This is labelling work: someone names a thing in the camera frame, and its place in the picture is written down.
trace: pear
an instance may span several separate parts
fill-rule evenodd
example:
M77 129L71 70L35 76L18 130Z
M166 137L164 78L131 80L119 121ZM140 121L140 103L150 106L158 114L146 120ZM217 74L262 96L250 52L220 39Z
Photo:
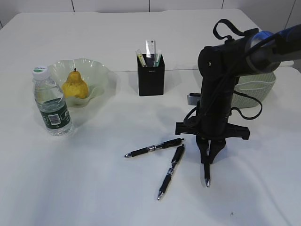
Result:
M81 75L76 68L73 72L70 72L67 81L63 84L62 90L65 98L77 97L84 99L88 96L88 86L85 81L81 78Z

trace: white bowl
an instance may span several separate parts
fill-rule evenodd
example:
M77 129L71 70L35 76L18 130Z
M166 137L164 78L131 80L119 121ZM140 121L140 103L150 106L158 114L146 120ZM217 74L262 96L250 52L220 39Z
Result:
M62 87L64 82L66 82L69 73L74 71L74 68L80 72L82 79L87 83L89 94L85 99L77 97L66 98L68 107L88 104L90 99L103 94L104 89L108 84L109 69L100 62L86 58L60 60L55 64L50 65L49 71L52 79Z

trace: green bottle label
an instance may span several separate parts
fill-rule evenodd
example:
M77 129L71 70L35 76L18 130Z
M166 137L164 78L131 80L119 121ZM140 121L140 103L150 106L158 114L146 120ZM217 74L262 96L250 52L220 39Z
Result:
M41 112L45 125L49 129L59 129L70 122L67 104L56 112Z

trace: water bottle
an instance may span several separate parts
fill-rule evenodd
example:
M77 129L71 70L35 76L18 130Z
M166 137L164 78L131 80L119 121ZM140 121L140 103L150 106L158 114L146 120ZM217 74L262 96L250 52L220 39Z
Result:
M35 67L32 74L34 98L48 132L53 136L69 133L72 123L62 89L50 78L48 67Z

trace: white wall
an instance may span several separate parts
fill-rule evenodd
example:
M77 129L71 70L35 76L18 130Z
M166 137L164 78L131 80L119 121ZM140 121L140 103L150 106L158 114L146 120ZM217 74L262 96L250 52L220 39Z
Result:
M222 8L222 6L239 8L261 29L272 32L285 28L294 2L295 0L73 0L75 11L153 12ZM0 0L0 21L3 25L17 13L72 11L71 0ZM301 0L297 0L289 25L298 23L300 11Z
M148 0L73 0L77 12L148 12Z
M73 12L71 0L0 0L0 20L7 24L18 13Z
M262 30L285 28L294 0L225 0L223 8L239 8Z
M223 0L150 0L150 12L173 9L222 8Z

